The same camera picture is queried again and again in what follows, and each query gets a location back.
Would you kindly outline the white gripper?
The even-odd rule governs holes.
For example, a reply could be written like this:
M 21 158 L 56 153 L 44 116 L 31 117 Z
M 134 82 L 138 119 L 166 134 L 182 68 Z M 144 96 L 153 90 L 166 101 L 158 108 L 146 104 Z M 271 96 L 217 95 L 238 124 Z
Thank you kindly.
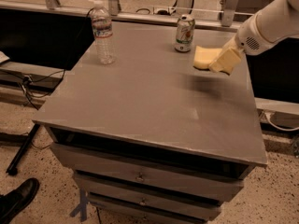
M 241 62 L 240 49 L 247 55 L 256 56 L 274 46 L 274 43 L 262 36 L 258 29 L 257 16 L 253 15 L 242 23 L 235 37 L 233 36 L 222 46 L 223 50 L 208 68 L 214 73 L 223 72 L 231 75 L 234 68 Z

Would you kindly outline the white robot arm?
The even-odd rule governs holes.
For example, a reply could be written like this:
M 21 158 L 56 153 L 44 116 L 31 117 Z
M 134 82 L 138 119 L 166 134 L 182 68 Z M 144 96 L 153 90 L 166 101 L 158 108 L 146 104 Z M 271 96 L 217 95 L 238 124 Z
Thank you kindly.
M 230 75 L 242 55 L 256 56 L 299 35 L 299 0 L 274 0 L 242 23 L 208 69 Z

